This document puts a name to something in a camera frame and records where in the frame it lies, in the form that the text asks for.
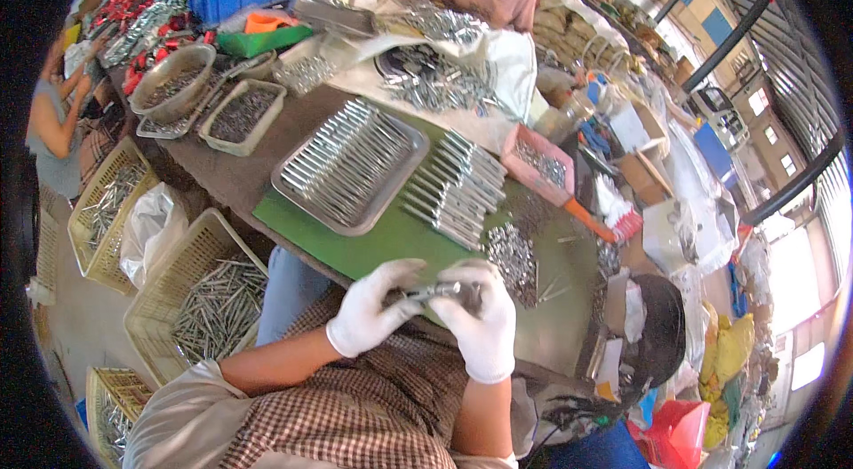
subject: white plastic bag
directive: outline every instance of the white plastic bag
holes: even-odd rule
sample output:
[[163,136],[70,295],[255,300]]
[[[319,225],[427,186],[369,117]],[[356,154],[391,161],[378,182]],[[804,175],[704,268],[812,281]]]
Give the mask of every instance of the white plastic bag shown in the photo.
[[170,245],[189,228],[186,209],[172,188],[157,184],[137,200],[124,222],[119,267],[136,289]]

